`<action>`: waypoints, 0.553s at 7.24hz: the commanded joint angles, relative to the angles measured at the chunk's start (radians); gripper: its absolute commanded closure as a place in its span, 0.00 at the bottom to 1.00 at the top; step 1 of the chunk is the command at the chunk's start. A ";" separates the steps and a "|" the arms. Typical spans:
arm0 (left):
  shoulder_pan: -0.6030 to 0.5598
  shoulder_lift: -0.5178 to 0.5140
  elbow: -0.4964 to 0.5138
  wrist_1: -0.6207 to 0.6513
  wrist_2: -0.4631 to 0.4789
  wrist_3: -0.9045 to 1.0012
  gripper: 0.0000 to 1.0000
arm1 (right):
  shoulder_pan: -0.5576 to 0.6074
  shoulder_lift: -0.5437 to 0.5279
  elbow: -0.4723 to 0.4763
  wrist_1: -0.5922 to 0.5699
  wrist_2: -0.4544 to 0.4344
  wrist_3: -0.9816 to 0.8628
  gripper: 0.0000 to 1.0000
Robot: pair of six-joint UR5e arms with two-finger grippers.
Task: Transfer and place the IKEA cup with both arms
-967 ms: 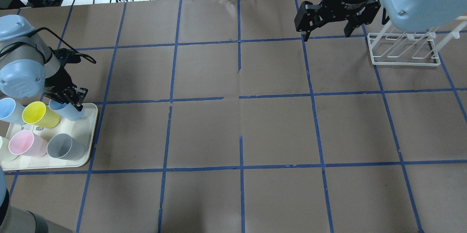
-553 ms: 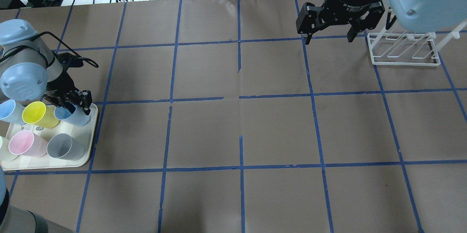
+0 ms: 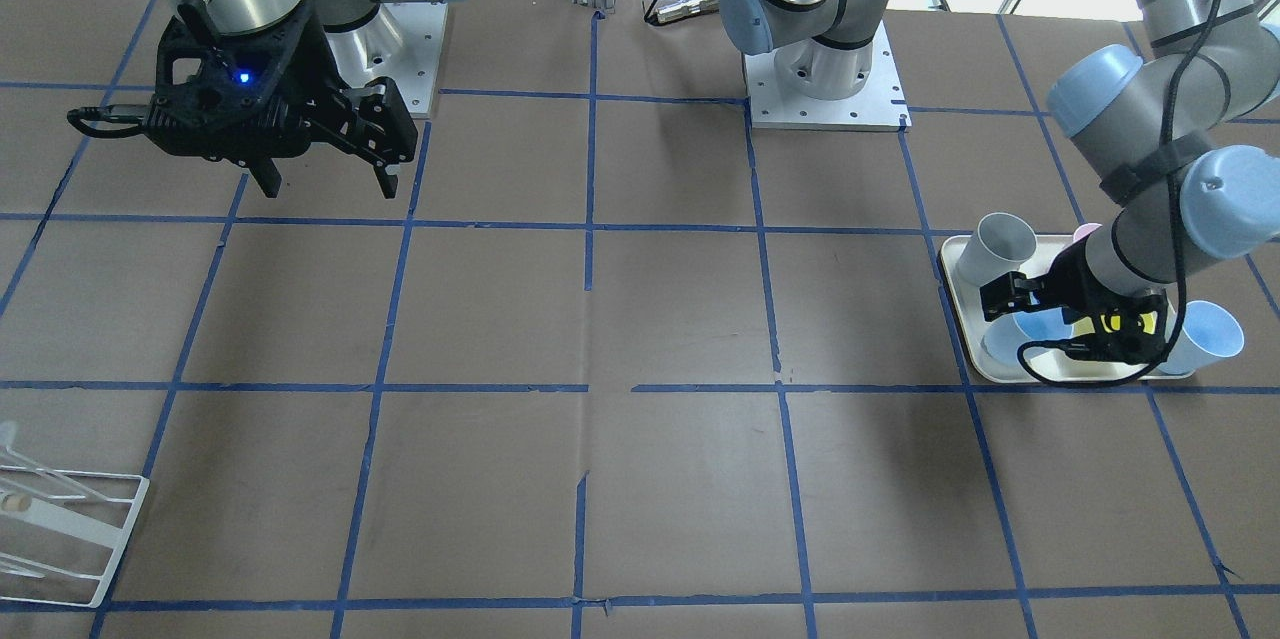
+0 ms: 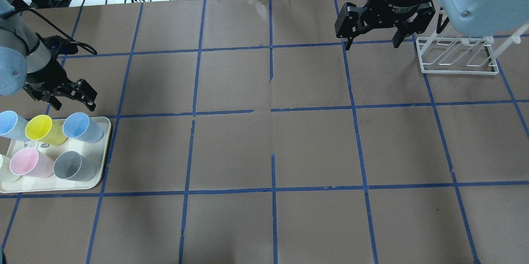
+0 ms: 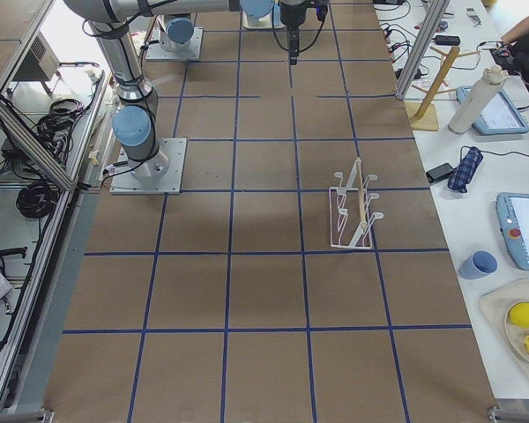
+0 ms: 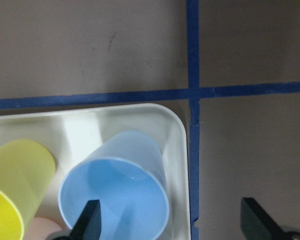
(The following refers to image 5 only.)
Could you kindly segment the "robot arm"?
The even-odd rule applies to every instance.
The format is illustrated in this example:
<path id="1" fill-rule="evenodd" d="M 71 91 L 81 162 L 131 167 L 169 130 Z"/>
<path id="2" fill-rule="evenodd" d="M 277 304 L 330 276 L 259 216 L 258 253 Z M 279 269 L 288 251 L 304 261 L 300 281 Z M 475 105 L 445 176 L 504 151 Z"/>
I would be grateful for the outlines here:
<path id="1" fill-rule="evenodd" d="M 194 34 L 190 15 L 198 12 L 244 11 L 255 17 L 279 8 L 287 29 L 285 50 L 291 64 L 303 51 L 300 26 L 312 1 L 67 1 L 70 10 L 90 26 L 89 36 L 101 47 L 116 81 L 123 109 L 115 115 L 112 129 L 137 180 L 153 182 L 168 173 L 172 160 L 161 150 L 155 135 L 158 94 L 149 82 L 130 35 L 130 23 L 138 17 L 162 18 L 163 40 L 186 44 Z"/>
<path id="2" fill-rule="evenodd" d="M 160 27 L 159 41 L 164 50 L 176 52 L 190 45 L 190 39 L 194 34 L 194 25 L 190 14 L 160 15 L 158 23 Z"/>

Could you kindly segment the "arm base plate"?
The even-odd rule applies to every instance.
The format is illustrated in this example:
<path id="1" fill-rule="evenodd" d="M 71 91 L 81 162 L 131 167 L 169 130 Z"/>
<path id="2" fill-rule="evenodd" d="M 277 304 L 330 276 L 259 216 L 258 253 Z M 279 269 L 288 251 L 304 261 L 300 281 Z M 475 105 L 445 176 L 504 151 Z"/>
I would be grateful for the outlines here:
<path id="1" fill-rule="evenodd" d="M 113 195 L 179 194 L 187 139 L 159 138 L 158 153 L 134 171 L 124 166 L 115 171 L 109 192 Z"/>
<path id="2" fill-rule="evenodd" d="M 200 57 L 203 28 L 195 27 L 192 37 L 183 44 L 171 41 L 158 27 L 153 34 L 146 53 L 147 61 L 197 62 Z"/>

